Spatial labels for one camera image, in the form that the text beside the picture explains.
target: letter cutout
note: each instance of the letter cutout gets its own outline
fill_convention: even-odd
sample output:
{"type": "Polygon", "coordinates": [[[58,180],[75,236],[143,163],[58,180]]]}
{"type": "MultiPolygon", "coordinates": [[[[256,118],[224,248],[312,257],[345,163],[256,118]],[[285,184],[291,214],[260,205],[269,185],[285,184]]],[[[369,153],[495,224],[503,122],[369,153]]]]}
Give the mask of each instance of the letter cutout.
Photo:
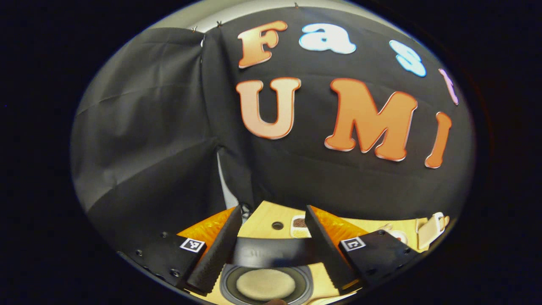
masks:
{"type": "Polygon", "coordinates": [[[338,78],[331,82],[331,89],[337,92],[339,105],[333,135],[324,142],[327,148],[352,150],[356,146],[352,139],[355,125],[362,153],[371,150],[386,133],[382,144],[376,147],[375,155],[397,162],[405,159],[412,114],[418,108],[418,102],[412,96],[394,92],[378,112],[369,89],[359,80],[338,78]]]}
{"type": "Polygon", "coordinates": [[[454,101],[454,104],[457,106],[459,105],[459,100],[454,92],[454,83],[451,81],[451,79],[448,77],[448,74],[446,74],[446,71],[443,69],[438,69],[438,71],[442,74],[444,77],[444,81],[446,82],[446,86],[448,87],[448,92],[450,93],[451,100],[454,101]]]}
{"type": "Polygon", "coordinates": [[[267,123],[260,116],[259,92],[263,89],[261,81],[243,81],[237,84],[235,89],[241,96],[244,126],[261,138],[280,139],[286,137],[294,125],[294,96],[295,91],[301,87],[301,80],[291,77],[276,78],[269,86],[276,91],[275,123],[267,123]]]}
{"type": "Polygon", "coordinates": [[[427,71],[425,71],[425,67],[422,64],[422,59],[413,49],[396,40],[390,40],[390,47],[397,53],[395,58],[397,58],[397,61],[405,70],[419,77],[427,75],[427,71]]]}
{"type": "Polygon", "coordinates": [[[437,112],[437,137],[431,154],[425,159],[425,166],[428,168],[439,168],[442,165],[442,156],[448,142],[448,135],[451,128],[451,119],[444,112],[437,112]]]}
{"type": "Polygon", "coordinates": [[[350,54],[356,50],[356,45],[350,42],[348,32],[334,24],[309,24],[304,26],[302,31],[307,33],[299,38],[299,45],[304,49],[311,51],[331,50],[339,54],[350,54]]]}
{"type": "Polygon", "coordinates": [[[271,51],[263,50],[263,45],[274,48],[279,43],[276,31],[284,31],[288,25],[284,21],[275,21],[246,30],[237,36],[243,43],[243,58],[239,61],[239,68],[247,68],[258,63],[266,62],[271,58],[271,51]]]}

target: bolt hole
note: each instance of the bolt hole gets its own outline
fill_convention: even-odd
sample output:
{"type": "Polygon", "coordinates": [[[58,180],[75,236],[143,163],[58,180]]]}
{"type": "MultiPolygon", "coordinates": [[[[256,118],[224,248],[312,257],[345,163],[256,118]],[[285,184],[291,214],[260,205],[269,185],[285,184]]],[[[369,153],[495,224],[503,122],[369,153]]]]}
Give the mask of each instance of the bolt hole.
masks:
{"type": "Polygon", "coordinates": [[[282,230],[282,228],[284,228],[284,224],[282,224],[280,221],[275,221],[271,226],[275,230],[282,230]]]}
{"type": "Polygon", "coordinates": [[[175,277],[179,277],[179,276],[180,276],[179,270],[175,270],[175,269],[171,269],[171,270],[170,270],[170,274],[171,274],[172,276],[175,276],[175,277]]]}
{"type": "Polygon", "coordinates": [[[366,271],[367,275],[374,275],[376,273],[376,269],[375,268],[371,268],[369,270],[366,271]]]}

